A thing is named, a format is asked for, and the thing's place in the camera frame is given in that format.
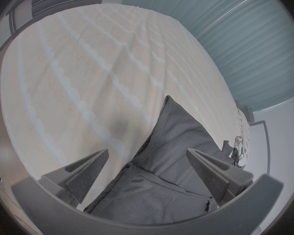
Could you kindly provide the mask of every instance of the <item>mattress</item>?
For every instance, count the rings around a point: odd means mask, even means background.
[[[96,4],[48,16],[19,34],[1,69],[1,105],[13,147],[41,175],[109,149],[86,196],[129,162],[170,95],[222,149],[242,134],[232,95],[200,43],[152,10]]]

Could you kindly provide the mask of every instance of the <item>bed sheet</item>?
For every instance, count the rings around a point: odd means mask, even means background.
[[[41,175],[108,148],[93,200],[152,131],[166,95],[222,148],[241,122],[218,68],[177,20],[120,4],[48,16],[19,34],[1,69],[1,105],[13,147]]]

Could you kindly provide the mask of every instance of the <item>striped bed sheet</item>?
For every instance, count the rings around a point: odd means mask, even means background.
[[[34,178],[109,149],[83,206],[133,158],[166,95],[220,148],[242,133],[228,86],[200,43],[177,20],[134,6],[83,6],[31,25],[4,56],[0,91],[12,145]]]

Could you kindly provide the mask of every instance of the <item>cable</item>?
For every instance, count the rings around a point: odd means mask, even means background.
[[[14,203],[14,202],[12,201],[12,199],[11,199],[11,198],[10,198],[10,197],[9,197],[4,191],[3,191],[3,190],[1,190],[1,188],[0,188],[0,191],[1,191],[1,193],[3,194],[4,200],[6,201],[8,207],[9,207],[9,204],[8,204],[6,198],[5,198],[5,195],[10,199],[10,201],[11,201],[14,205],[16,205],[17,208],[20,209],[20,207],[19,207],[16,203]]]

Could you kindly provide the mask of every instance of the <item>cream bed sheet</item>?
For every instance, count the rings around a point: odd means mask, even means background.
[[[200,43],[175,19],[133,6],[74,8],[31,25],[9,46],[1,104],[13,147],[41,175],[108,148],[93,200],[152,131],[166,95],[222,148],[241,123]]]

